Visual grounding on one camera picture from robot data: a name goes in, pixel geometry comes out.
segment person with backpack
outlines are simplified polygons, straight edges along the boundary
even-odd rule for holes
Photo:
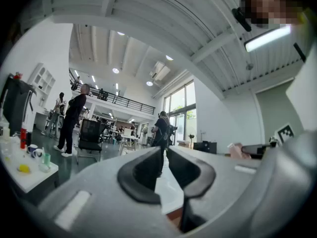
[[[168,147],[168,134],[169,134],[169,118],[165,111],[162,111],[159,114],[158,120],[155,123],[155,128],[151,132],[155,132],[155,138],[152,143],[152,147],[160,146],[160,155],[159,155],[159,172],[158,177],[161,176],[163,165],[164,165],[164,150]]]
[[[45,131],[41,132],[42,135],[44,135],[44,136],[49,135],[51,137],[52,136],[51,127],[53,126],[53,123],[55,123],[55,137],[59,138],[59,133],[58,133],[59,115],[63,114],[64,109],[65,109],[63,97],[64,97],[64,93],[60,93],[59,98],[56,99],[56,104],[55,104],[55,107],[53,109],[53,115],[52,115],[52,118],[50,120],[49,126],[46,128]]]

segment floor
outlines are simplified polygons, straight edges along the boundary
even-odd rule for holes
[[[73,131],[73,144],[78,142],[78,128]],[[43,136],[41,131],[34,129],[32,133],[32,144],[36,144],[39,148],[44,147],[45,152],[50,153],[51,162],[58,165],[59,182],[60,184],[69,180],[72,176],[82,171],[87,166],[95,163],[93,158],[79,158],[79,164],[77,165],[76,156],[65,158],[61,156],[60,152],[53,149],[54,145],[58,144],[58,139]],[[119,145],[112,145],[108,142],[103,143],[103,150],[101,152],[102,160],[110,159],[119,156]]]

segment large window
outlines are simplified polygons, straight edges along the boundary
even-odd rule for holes
[[[191,142],[189,135],[197,140],[197,115],[194,82],[190,82],[165,98],[164,111],[168,113],[171,125],[178,127],[172,137],[174,145],[177,141]]]

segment ceiling light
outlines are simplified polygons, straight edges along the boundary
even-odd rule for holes
[[[282,28],[269,31],[267,33],[264,33],[258,37],[255,37],[247,42],[245,42],[245,47],[248,52],[251,52],[252,50],[255,50],[269,42],[272,42],[274,40],[277,40],[285,35],[288,35],[291,33],[291,26],[287,25]]]
[[[170,61],[173,61],[174,59],[169,57],[169,56],[166,56],[167,60],[170,60]]]

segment office chair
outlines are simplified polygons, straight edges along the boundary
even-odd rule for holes
[[[83,119],[80,135],[79,135],[79,142],[78,142],[78,148],[80,150],[90,150],[89,155],[79,155],[79,151],[77,154],[77,164],[78,164],[78,158],[95,158],[97,160],[97,155],[92,154],[92,151],[98,151],[99,152],[99,161],[101,160],[101,150],[103,147],[103,139],[100,137],[100,122]]]

